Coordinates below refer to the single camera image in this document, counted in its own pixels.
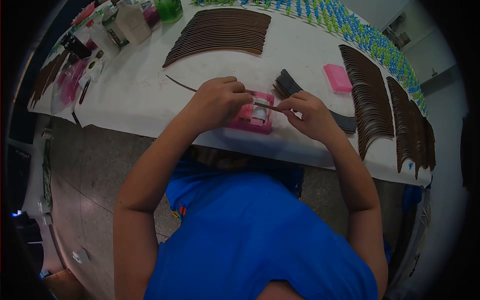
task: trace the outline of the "green bottle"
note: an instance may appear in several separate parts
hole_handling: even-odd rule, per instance
[[[155,0],[156,10],[162,23],[175,23],[183,16],[180,0]]]

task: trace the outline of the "white wall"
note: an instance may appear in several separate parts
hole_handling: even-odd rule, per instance
[[[411,42],[415,42],[416,39],[421,38],[436,27],[436,23],[430,16],[430,13],[419,0],[413,0],[408,3],[403,12],[406,16],[405,21],[398,25],[395,32],[398,35],[405,32]]]
[[[397,18],[408,2],[410,0],[340,0],[350,11],[380,30]]]
[[[420,84],[432,79],[432,70],[440,74],[456,64],[455,57],[438,28],[405,51],[404,55],[415,71]]]
[[[452,253],[462,228],[467,190],[462,187],[460,136],[467,100],[457,67],[449,70],[452,80],[429,83],[425,101],[435,135],[437,165],[431,190],[432,220],[416,270],[404,286],[416,294],[424,293],[434,282]]]

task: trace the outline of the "blue t-shirt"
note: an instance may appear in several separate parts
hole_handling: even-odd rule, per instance
[[[367,264],[272,176],[177,175],[167,197],[182,223],[158,246],[146,300],[255,299],[273,279],[306,299],[378,299]]]

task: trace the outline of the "concrete floor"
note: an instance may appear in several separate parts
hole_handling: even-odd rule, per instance
[[[50,164],[53,227],[60,255],[91,299],[114,299],[113,207],[120,186],[153,138],[81,128],[53,118]],[[386,241],[394,248],[400,231],[404,185],[375,180]],[[337,233],[346,235],[347,209],[334,171],[305,166],[301,200]],[[158,241],[180,226],[166,196],[155,211]],[[77,263],[72,251],[84,248],[90,261]]]

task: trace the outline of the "right hand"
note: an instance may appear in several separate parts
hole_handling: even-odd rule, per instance
[[[293,127],[327,147],[343,134],[323,101],[305,91],[294,93],[290,98],[283,100],[277,108],[283,110]],[[291,109],[301,112],[301,119]]]

